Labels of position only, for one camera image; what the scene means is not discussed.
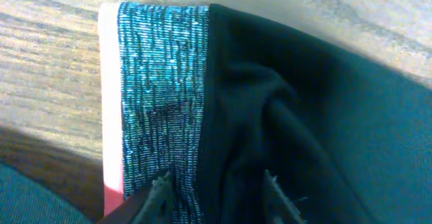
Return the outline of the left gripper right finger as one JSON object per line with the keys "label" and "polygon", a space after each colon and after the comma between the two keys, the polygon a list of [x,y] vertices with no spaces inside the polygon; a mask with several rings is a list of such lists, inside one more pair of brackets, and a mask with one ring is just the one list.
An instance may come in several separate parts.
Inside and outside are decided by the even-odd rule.
{"label": "left gripper right finger", "polygon": [[294,203],[284,194],[277,177],[267,169],[263,175],[263,212],[266,224],[307,224]]}

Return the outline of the folded black garment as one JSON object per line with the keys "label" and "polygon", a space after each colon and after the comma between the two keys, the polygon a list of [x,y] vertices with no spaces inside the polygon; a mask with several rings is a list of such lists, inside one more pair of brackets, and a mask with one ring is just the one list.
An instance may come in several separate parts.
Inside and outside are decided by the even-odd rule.
{"label": "folded black garment", "polygon": [[1,224],[89,224],[69,202],[1,164]]}

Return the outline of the black leggings red waistband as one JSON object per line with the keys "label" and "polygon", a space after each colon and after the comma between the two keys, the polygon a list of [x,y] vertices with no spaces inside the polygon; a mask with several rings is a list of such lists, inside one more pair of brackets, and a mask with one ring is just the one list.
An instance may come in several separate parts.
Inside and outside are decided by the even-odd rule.
{"label": "black leggings red waistband", "polygon": [[431,222],[431,91],[218,4],[98,13],[105,216],[160,170],[173,223],[266,223],[263,175],[307,223]]}

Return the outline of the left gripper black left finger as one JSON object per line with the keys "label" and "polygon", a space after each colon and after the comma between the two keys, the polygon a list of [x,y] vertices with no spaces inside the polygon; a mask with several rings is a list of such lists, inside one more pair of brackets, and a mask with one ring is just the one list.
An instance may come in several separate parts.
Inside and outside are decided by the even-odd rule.
{"label": "left gripper black left finger", "polygon": [[172,174],[160,170],[98,224],[172,224],[174,190]]}

